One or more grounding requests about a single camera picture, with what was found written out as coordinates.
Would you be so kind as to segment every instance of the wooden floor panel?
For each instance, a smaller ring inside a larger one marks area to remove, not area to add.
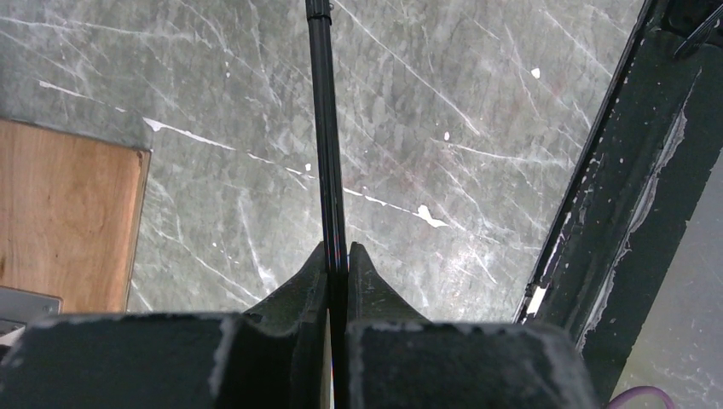
[[[149,159],[0,120],[0,285],[124,311]]]

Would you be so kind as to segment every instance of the purple cable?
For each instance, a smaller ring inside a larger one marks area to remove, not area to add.
[[[618,409],[628,403],[631,399],[641,395],[655,395],[665,403],[665,409],[675,409],[673,399],[662,389],[655,386],[636,386],[619,394],[615,399],[611,400],[606,409]]]

